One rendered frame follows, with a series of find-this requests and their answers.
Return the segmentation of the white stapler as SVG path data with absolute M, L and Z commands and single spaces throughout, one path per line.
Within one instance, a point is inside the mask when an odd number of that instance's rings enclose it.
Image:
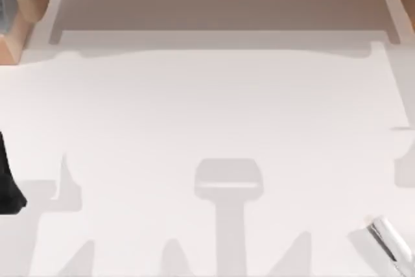
M 415 253 L 383 215 L 369 221 L 368 231 L 383 249 L 401 277 L 415 277 Z

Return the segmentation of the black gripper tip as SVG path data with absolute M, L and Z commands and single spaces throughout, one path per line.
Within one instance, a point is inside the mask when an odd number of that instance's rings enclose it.
M 0 131 L 0 215 L 16 215 L 26 206 L 27 199 L 12 176 Z

